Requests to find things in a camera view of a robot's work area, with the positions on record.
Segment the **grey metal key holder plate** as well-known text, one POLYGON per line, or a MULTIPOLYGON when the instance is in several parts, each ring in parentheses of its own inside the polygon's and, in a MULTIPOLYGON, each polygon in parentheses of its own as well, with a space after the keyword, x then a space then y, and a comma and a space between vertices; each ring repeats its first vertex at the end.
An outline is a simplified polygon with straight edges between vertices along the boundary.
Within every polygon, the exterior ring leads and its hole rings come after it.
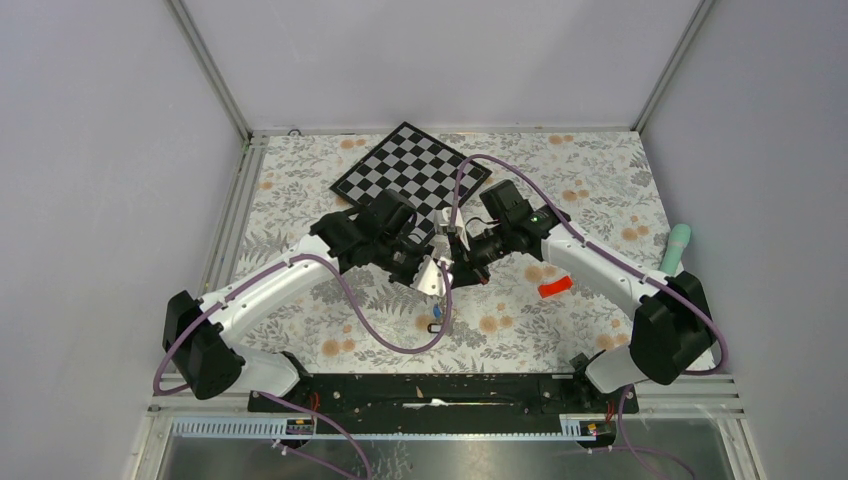
POLYGON ((443 324, 444 324, 444 320, 445 320, 445 310, 444 310, 444 307, 445 307, 445 302, 444 302, 444 300, 443 300, 443 299, 437 299, 437 300, 434 302, 434 304, 433 304, 433 306, 432 306, 432 309, 431 309, 432 319, 429 321, 429 323, 428 323, 428 325, 427 325, 427 331, 428 331, 430 334, 434 334, 434 335, 436 335, 436 334, 439 334, 439 333, 441 332, 442 327, 443 327, 443 324), (433 309, 433 307, 434 307, 435 305, 438 305, 438 306, 441 308, 441 310, 442 310, 442 316, 441 316, 441 317, 439 317, 439 318, 435 318, 435 317, 433 316, 432 309, 433 309))

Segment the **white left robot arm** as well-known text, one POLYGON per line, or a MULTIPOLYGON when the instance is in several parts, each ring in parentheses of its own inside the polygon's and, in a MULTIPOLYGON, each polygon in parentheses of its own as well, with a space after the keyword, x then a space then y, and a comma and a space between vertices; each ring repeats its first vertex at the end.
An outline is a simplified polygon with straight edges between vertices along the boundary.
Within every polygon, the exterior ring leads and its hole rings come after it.
POLYGON ((164 363, 185 383, 158 396, 184 390, 198 400, 231 388, 271 393, 288 411, 309 401, 310 385, 288 357, 249 348, 243 337, 275 310, 314 286, 358 267, 376 266, 390 281, 425 295, 446 292, 431 248, 407 236, 415 210, 392 190, 365 207, 328 213, 293 246, 247 277, 195 298, 182 291, 167 303, 162 345, 164 363))

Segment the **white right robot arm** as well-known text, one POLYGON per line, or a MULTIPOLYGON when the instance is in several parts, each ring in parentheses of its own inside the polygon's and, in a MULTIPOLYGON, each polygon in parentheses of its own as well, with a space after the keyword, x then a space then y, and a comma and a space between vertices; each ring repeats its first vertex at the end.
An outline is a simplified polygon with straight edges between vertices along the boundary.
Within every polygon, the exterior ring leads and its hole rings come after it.
POLYGON ((551 205, 531 206, 509 180, 480 195, 494 225, 470 236, 451 208, 441 213, 455 287, 488 282, 490 264, 526 254, 564 269, 603 295, 631 321, 630 340, 604 350, 582 367, 573 386, 575 402, 597 412, 614 391, 650 380, 673 383, 717 342, 700 280, 682 271, 674 276, 650 270, 602 245, 551 205))

